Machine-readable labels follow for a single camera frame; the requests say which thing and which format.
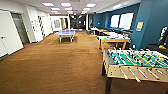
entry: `window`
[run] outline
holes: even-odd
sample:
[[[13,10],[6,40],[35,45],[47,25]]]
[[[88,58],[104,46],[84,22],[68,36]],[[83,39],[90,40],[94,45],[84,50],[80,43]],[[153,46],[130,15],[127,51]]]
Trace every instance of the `window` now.
[[[120,18],[120,15],[113,15],[111,17],[111,27],[118,27],[118,23],[119,23],[119,18]]]
[[[119,28],[130,29],[134,13],[122,14]]]

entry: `wall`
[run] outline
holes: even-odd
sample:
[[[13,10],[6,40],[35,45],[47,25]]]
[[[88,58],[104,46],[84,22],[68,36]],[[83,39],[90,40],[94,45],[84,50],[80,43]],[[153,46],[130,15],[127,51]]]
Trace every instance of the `wall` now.
[[[41,17],[45,36],[48,36],[49,34],[53,33],[51,30],[51,21],[49,14],[40,10],[37,11],[37,14]]]
[[[137,17],[137,13],[139,10],[139,3],[132,5],[132,6],[128,6],[122,9],[118,9],[118,10],[114,10],[114,11],[107,11],[101,14],[95,14],[94,15],[94,21],[99,19],[98,22],[101,22],[99,25],[97,24],[98,22],[95,21],[94,22],[94,26],[95,27],[110,27],[110,23],[111,23],[111,16],[112,15],[121,15],[124,13],[131,13],[134,12],[134,17],[133,17],[133,21],[132,21],[132,25],[130,29],[134,29],[134,25],[135,25],[135,21],[136,21],[136,17]]]
[[[137,49],[145,49],[147,44],[159,43],[160,33],[163,27],[168,26],[168,0],[142,0],[136,25],[144,22],[141,31],[133,31],[132,45]]]
[[[29,5],[26,5],[26,7],[27,7],[28,15],[31,21],[31,26],[34,32],[36,42],[39,42],[43,40],[43,36],[42,36],[40,24],[39,24],[37,10],[35,7],[29,6]]]
[[[6,10],[15,13],[23,13],[21,5],[10,0],[0,0],[0,10]]]
[[[68,16],[51,16],[51,24],[52,24],[51,26],[52,26],[53,31],[62,30],[62,25],[61,25],[61,19],[60,18],[67,18],[68,19]],[[55,28],[54,20],[59,20],[59,23],[60,23],[59,28]]]
[[[26,5],[22,4],[22,9],[23,9],[24,13],[21,15],[23,18],[23,22],[24,22],[24,25],[26,28],[26,32],[27,32],[29,41],[30,41],[30,43],[36,42]]]
[[[93,27],[100,28],[102,27],[102,14],[94,14]]]

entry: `door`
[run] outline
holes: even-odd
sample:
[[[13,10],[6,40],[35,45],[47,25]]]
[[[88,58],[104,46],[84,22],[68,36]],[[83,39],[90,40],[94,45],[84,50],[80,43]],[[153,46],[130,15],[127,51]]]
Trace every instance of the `door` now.
[[[11,15],[12,15],[13,21],[15,23],[16,29],[19,33],[22,44],[24,45],[26,43],[29,43],[29,39],[28,39],[28,36],[27,36],[25,26],[23,24],[21,14],[11,13]]]
[[[0,10],[0,37],[8,54],[23,48],[21,39],[13,22],[12,16],[8,11]]]
[[[4,38],[3,36],[1,36],[1,38],[0,38],[0,49],[1,49],[1,51],[0,51],[0,57],[2,57],[2,56],[4,56],[4,55],[7,54],[5,46],[4,46],[3,42],[2,42],[3,38]]]

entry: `white wall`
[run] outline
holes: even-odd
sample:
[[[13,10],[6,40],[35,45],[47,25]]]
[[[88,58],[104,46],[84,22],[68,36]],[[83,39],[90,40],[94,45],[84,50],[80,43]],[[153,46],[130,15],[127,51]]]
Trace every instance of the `white wall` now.
[[[38,16],[41,17],[45,36],[48,36],[49,34],[53,33],[51,29],[51,21],[50,21],[49,13],[38,10],[37,14]]]
[[[62,25],[61,25],[61,19],[60,18],[67,18],[68,19],[68,16],[51,16],[51,26],[52,26],[53,31],[62,30]],[[59,28],[55,28],[54,20],[59,20],[59,22],[60,22],[60,27]]]
[[[21,5],[10,0],[0,0],[0,9],[10,12],[23,13]]]
[[[25,28],[26,28],[26,32],[27,32],[29,41],[30,41],[30,43],[36,42],[35,35],[34,35],[33,29],[32,29],[32,26],[31,26],[31,22],[30,22],[30,18],[29,18],[29,15],[28,15],[26,5],[22,5],[22,9],[23,9],[24,13],[21,14],[21,15],[22,15],[22,18],[23,18],[23,22],[24,22],[24,25],[25,25]]]
[[[39,20],[38,20],[37,10],[36,8],[29,5],[26,5],[26,7],[27,7],[29,19],[31,21],[31,26],[34,32],[36,42],[39,42],[43,40],[43,35],[40,28]]]

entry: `fluorescent light panel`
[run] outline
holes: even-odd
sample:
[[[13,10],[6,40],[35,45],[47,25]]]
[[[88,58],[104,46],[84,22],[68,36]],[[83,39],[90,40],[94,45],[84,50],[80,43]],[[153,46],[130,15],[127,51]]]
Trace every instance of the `fluorescent light panel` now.
[[[94,7],[96,4],[87,4],[87,7]]]
[[[65,8],[65,10],[72,10],[72,8]]]
[[[56,12],[58,12],[58,11],[51,11],[51,12],[55,12],[55,13],[56,13]]]
[[[73,11],[67,11],[68,13],[73,13]]]
[[[51,10],[60,10],[59,8],[51,8]]]
[[[73,12],[72,13],[68,13],[68,14],[73,14]]]
[[[61,14],[60,12],[58,12],[58,13],[55,13],[55,14]]]
[[[89,10],[90,10],[90,8],[84,8],[83,10],[89,11]]]
[[[45,6],[54,6],[54,4],[52,4],[52,3],[42,3],[42,4]]]
[[[67,6],[71,6],[70,3],[61,3],[61,5],[62,5],[62,6],[65,6],[65,7],[67,7]]]
[[[88,11],[82,11],[82,13],[87,13]]]

